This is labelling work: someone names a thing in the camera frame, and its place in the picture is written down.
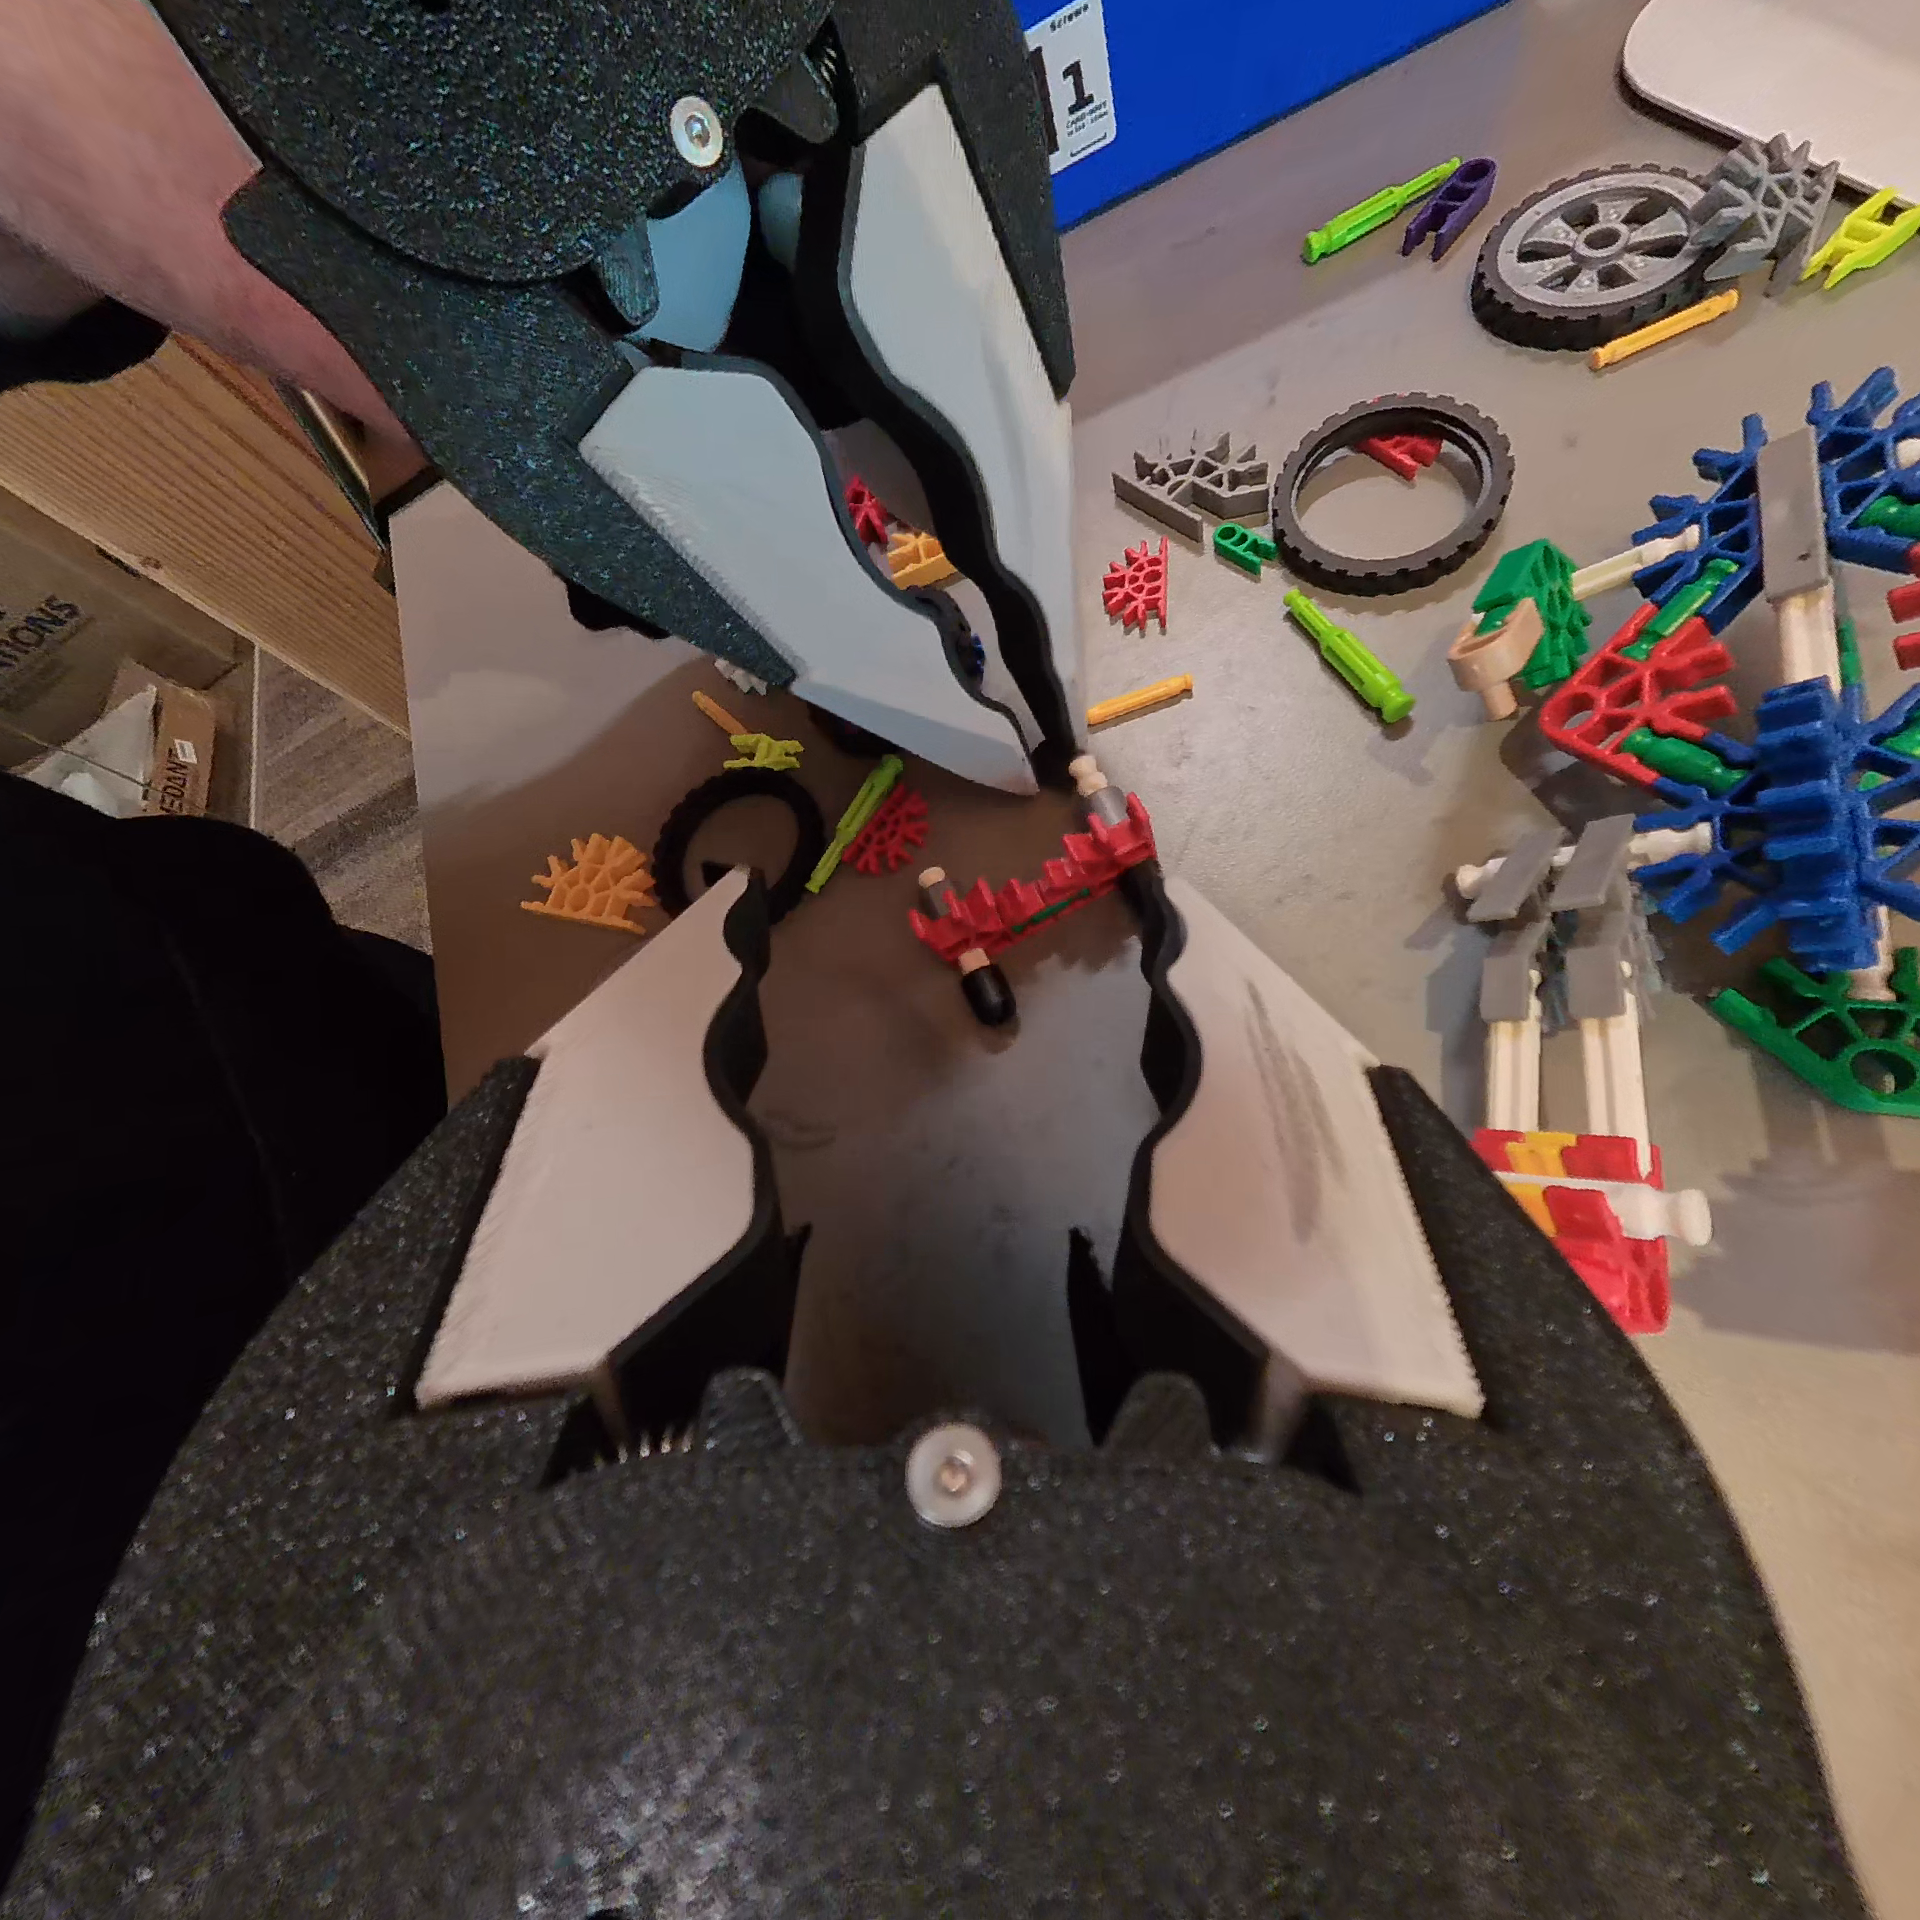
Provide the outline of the red toothed strip connector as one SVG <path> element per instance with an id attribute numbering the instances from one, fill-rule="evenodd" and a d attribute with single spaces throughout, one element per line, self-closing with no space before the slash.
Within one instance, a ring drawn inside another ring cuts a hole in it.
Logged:
<path id="1" fill-rule="evenodd" d="M 999 890 L 977 881 L 962 894 L 991 960 L 1037 929 L 1107 897 L 1129 871 L 1154 859 L 1149 814 L 1138 795 L 1127 795 L 1127 801 L 1131 803 L 1127 827 L 1067 832 L 1059 852 L 1037 878 L 1008 881 Z"/>

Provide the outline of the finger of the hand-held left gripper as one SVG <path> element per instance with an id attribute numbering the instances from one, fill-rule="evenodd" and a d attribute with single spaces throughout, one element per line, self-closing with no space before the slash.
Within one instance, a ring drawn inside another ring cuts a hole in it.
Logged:
<path id="1" fill-rule="evenodd" d="M 829 372 L 917 476 L 920 524 L 982 592 L 1034 751 L 1082 751 L 1071 414 L 938 81 L 806 170 L 799 310 Z"/>
<path id="2" fill-rule="evenodd" d="M 963 666 L 966 622 L 888 584 L 818 433 L 768 375 L 637 371 L 579 454 L 775 646 L 799 699 L 974 785 L 1039 788 L 1015 719 Z"/>

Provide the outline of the person's left hand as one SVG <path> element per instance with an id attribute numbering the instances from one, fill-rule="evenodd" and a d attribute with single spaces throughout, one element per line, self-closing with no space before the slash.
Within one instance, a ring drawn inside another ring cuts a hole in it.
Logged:
<path id="1" fill-rule="evenodd" d="M 256 159 L 149 6 L 1 6 L 3 334 L 101 299 L 283 379 L 362 430 L 377 495 L 424 458 L 346 350 L 223 230 Z"/>

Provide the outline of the black rubber tyre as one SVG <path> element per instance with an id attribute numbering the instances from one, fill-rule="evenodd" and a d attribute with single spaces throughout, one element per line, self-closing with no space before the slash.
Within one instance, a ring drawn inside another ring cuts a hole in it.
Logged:
<path id="1" fill-rule="evenodd" d="M 979 694 L 984 684 L 987 649 L 974 634 L 969 614 L 959 609 L 946 587 L 914 587 L 905 596 L 931 615 L 942 636 L 944 659 L 970 694 Z M 895 751 L 895 744 L 888 737 L 872 734 L 870 730 L 846 721 L 835 712 L 806 702 L 801 707 L 814 730 L 841 752 L 875 761 L 877 758 Z"/>
<path id="2" fill-rule="evenodd" d="M 742 801 L 775 801 L 785 807 L 794 824 L 794 850 L 779 878 L 765 890 L 765 918 L 771 926 L 784 922 L 806 894 L 806 882 L 826 852 L 826 827 L 819 806 L 790 774 L 768 768 L 723 770 L 685 794 L 665 816 L 651 852 L 656 897 L 667 918 L 688 913 L 690 890 L 685 878 L 688 849 L 707 818 Z"/>
<path id="3" fill-rule="evenodd" d="M 1456 527 L 1435 542 L 1381 560 L 1309 537 L 1299 516 L 1309 481 L 1359 441 L 1399 436 L 1440 441 L 1472 468 L 1474 487 Z M 1280 563 L 1302 584 L 1350 596 L 1416 592 L 1456 577 L 1480 554 L 1503 516 L 1513 482 L 1514 455 L 1496 420 L 1449 395 L 1389 394 L 1330 417 L 1287 455 L 1271 489 L 1271 537 Z"/>

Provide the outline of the purple clip connector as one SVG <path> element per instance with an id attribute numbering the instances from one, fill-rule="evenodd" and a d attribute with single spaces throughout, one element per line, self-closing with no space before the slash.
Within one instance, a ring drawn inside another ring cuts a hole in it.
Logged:
<path id="1" fill-rule="evenodd" d="M 1458 239 L 1485 211 L 1496 183 L 1496 160 L 1478 155 L 1462 160 L 1413 214 L 1399 252 L 1413 256 L 1430 242 L 1430 260 L 1445 258 Z"/>

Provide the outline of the large cardboard box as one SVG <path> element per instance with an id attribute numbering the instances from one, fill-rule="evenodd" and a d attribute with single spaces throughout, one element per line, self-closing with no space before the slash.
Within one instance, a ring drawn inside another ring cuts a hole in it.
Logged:
<path id="1" fill-rule="evenodd" d="M 91 727 L 122 664 L 211 689 L 247 643 L 1 495 L 1 763 L 16 768 Z"/>

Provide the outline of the ribbed wooden cabinet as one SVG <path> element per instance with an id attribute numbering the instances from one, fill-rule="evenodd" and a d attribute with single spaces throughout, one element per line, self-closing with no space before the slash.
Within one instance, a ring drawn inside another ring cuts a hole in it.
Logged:
<path id="1" fill-rule="evenodd" d="M 407 734 L 371 536 L 261 375 L 168 342 L 107 382 L 6 392 L 1 482 Z"/>

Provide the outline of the lime green plastic rod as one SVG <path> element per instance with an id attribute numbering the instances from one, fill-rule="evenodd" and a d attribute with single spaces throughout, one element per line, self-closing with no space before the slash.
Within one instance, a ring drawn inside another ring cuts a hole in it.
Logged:
<path id="1" fill-rule="evenodd" d="M 905 763 L 897 754 L 886 752 L 881 754 L 875 767 L 863 777 L 862 787 L 854 791 L 853 801 L 838 816 L 838 824 L 831 830 L 822 852 L 818 856 L 816 865 L 810 866 L 805 891 L 816 897 L 822 891 L 826 881 L 835 873 L 842 865 L 846 856 L 853 850 L 857 836 L 867 827 L 875 811 L 888 801 L 894 794 Z"/>
<path id="2" fill-rule="evenodd" d="M 1413 696 L 1354 634 L 1339 626 L 1304 592 L 1285 591 L 1282 607 L 1287 617 L 1312 641 L 1318 657 L 1384 724 L 1394 727 L 1413 716 Z"/>
<path id="3" fill-rule="evenodd" d="M 1354 244 L 1366 234 L 1374 234 L 1381 227 L 1394 222 L 1408 208 L 1422 206 L 1461 170 L 1461 166 L 1462 160 L 1454 155 L 1403 183 L 1382 185 L 1366 200 L 1359 200 L 1357 203 L 1350 203 L 1347 208 L 1341 208 L 1339 214 L 1330 216 L 1318 227 L 1304 234 L 1302 263 L 1315 266 L 1318 260 Z"/>

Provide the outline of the person's dark clothing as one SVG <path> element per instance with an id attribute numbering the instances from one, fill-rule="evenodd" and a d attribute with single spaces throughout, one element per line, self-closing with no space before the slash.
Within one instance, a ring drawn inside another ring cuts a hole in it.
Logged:
<path id="1" fill-rule="evenodd" d="M 445 1111 L 424 953 L 242 825 L 1 777 L 1 1828 L 211 1388 Z"/>

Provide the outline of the grey half-circle connector stack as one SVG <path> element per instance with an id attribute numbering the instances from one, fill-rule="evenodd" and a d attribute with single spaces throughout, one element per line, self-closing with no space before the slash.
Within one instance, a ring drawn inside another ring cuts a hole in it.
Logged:
<path id="1" fill-rule="evenodd" d="M 1119 504 L 1139 511 L 1171 536 L 1203 542 L 1217 521 L 1265 527 L 1273 481 L 1257 446 L 1221 434 L 1186 451 L 1135 454 L 1129 471 L 1111 474 Z"/>

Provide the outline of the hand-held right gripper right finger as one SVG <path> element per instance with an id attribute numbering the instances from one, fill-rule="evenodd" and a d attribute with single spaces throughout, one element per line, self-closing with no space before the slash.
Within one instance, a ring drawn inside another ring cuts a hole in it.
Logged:
<path id="1" fill-rule="evenodd" d="M 1159 1118 L 1112 1263 L 1123 1359 L 1186 1376 L 1247 1457 L 1314 1392 L 1478 1417 L 1376 1057 L 1189 882 L 1146 871 L 1133 902 Z"/>

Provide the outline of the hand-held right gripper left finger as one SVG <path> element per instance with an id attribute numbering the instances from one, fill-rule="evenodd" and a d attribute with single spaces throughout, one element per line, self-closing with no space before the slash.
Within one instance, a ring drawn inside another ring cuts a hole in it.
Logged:
<path id="1" fill-rule="evenodd" d="M 768 956 L 765 890 L 734 870 L 530 1048 L 421 1409 L 583 1390 L 632 1447 L 718 1375 L 784 1375 L 799 1271 L 746 1111 Z"/>

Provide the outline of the blue plastic bin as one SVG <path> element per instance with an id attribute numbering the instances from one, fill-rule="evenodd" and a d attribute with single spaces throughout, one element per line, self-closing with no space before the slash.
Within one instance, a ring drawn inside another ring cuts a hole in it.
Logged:
<path id="1" fill-rule="evenodd" d="M 1071 230 L 1493 3 L 1016 3 Z"/>

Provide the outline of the grey snowflake connector stack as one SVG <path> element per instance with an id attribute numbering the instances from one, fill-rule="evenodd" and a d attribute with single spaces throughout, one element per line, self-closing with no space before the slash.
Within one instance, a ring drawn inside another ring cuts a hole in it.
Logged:
<path id="1" fill-rule="evenodd" d="M 1738 279 L 1761 266 L 1778 282 L 1798 273 L 1818 239 L 1840 174 L 1813 160 L 1809 145 L 1787 136 L 1731 146 L 1710 171 L 1690 208 L 1688 241 L 1705 282 Z"/>

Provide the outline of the black tyre grey hub wheel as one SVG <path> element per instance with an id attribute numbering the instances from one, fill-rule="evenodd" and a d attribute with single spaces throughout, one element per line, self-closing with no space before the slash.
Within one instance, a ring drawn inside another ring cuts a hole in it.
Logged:
<path id="1" fill-rule="evenodd" d="M 1494 337 L 1591 350 L 1705 296 L 1690 236 L 1705 183 L 1651 162 L 1553 182 L 1493 230 L 1472 276 L 1472 314 Z"/>

